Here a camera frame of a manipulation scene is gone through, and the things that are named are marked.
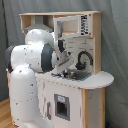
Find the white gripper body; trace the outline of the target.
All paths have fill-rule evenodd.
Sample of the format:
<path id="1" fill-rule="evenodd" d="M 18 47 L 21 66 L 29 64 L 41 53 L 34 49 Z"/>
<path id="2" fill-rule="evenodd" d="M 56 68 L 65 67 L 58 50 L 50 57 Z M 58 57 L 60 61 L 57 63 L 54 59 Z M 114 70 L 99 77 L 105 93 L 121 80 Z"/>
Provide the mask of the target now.
<path id="1" fill-rule="evenodd" d="M 70 67 L 73 64 L 74 59 L 71 56 L 71 54 L 67 52 L 66 46 L 63 40 L 56 40 L 54 42 L 54 49 L 57 53 L 57 61 L 52 73 L 57 75 L 63 72 L 68 67 Z"/>

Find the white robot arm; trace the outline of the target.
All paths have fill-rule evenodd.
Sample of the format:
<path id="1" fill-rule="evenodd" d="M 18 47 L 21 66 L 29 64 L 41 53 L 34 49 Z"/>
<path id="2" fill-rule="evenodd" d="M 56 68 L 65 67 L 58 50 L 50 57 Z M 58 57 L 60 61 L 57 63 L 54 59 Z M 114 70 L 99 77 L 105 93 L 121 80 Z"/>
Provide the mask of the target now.
<path id="1" fill-rule="evenodd" d="M 11 115 L 18 128 L 53 128 L 40 113 L 35 74 L 58 74 L 68 68 L 73 58 L 64 52 L 64 39 L 57 40 L 54 33 L 42 29 L 30 30 L 24 45 L 10 46 L 5 51 Z"/>

